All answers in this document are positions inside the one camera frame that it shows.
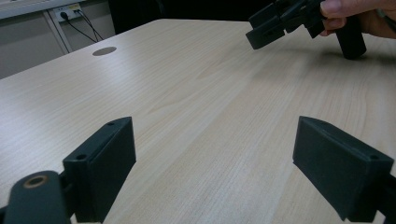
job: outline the gun grip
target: gun grip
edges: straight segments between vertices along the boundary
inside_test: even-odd
[[[346,25],[336,30],[335,33],[346,59],[357,59],[366,52],[361,25],[356,16],[346,18]]]

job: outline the wooden table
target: wooden table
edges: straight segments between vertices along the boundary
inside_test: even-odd
[[[349,61],[335,36],[299,28],[253,50],[250,29],[154,21],[0,80],[0,206],[17,180],[61,172],[132,116],[137,163],[106,223],[342,223],[292,164],[298,118],[396,158],[396,41],[367,35]],[[117,50],[92,56],[105,47]]]

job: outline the human hand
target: human hand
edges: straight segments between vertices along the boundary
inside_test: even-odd
[[[325,31],[321,35],[333,34],[336,29],[344,27],[347,17],[357,15],[364,33],[396,39],[396,33],[378,16],[377,8],[396,20],[396,0],[325,0],[321,2],[320,9],[328,19],[323,22]]]

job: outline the black cable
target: black cable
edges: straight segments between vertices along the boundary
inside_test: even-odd
[[[92,26],[92,24],[91,24],[91,22],[90,21],[87,21],[87,19],[84,17],[84,15],[83,14],[81,14],[81,12],[80,12],[80,10],[78,9],[78,10],[76,10],[76,12],[84,19],[84,21],[85,22],[87,22],[88,23],[88,25],[89,26],[91,26],[91,28],[92,28],[92,31],[93,31],[93,34],[95,35],[95,39],[96,39],[96,41],[99,41],[98,40],[98,36],[96,35],[96,32],[95,32],[95,29],[93,29],[93,26]]]
[[[76,28],[69,20],[67,14],[65,12],[61,12],[61,17],[64,18],[65,21],[67,21],[67,23],[69,23],[69,25],[71,27],[73,27],[75,30],[77,30],[78,32],[80,32],[82,35],[87,36],[91,41],[93,41],[93,43],[97,43],[94,39],[90,38],[88,35],[82,33],[78,28]]]
[[[46,11],[47,11],[47,13],[49,14],[49,18],[50,18],[50,20],[52,21],[52,24],[53,24],[53,26],[55,27],[56,32],[58,33],[59,37],[61,38],[62,43],[64,43],[64,39],[62,38],[61,33],[59,33],[59,30],[58,30],[58,28],[56,27],[55,21],[53,21],[51,15],[50,15],[50,12],[49,12],[48,10],[46,10]],[[64,43],[64,47],[66,48],[67,53],[70,53],[69,49],[68,49],[67,46],[66,46],[66,43]]]
[[[396,33],[396,21],[391,19],[387,14],[382,9],[377,9],[376,13],[378,14],[379,17],[385,20],[385,22],[388,24],[389,28]]]
[[[81,15],[82,18],[84,18],[85,22],[87,22],[87,23],[91,26],[91,28],[92,28],[92,30],[93,30],[93,34],[94,34],[95,36],[96,36],[96,35],[99,35],[99,33],[93,28],[93,25],[92,25],[90,19],[85,15],[85,13],[84,13],[83,11],[79,10],[79,9],[77,10],[77,13],[78,13],[79,15]]]

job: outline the power outlet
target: power outlet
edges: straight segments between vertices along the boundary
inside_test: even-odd
[[[55,9],[53,9],[53,12],[55,13],[56,19],[58,21],[64,21],[64,18],[61,17],[62,12],[65,12],[67,14],[67,17],[69,18],[69,20],[73,20],[74,18],[81,16],[77,12],[77,10],[81,10],[79,3],[75,3],[72,5],[63,6],[63,7],[56,7]]]

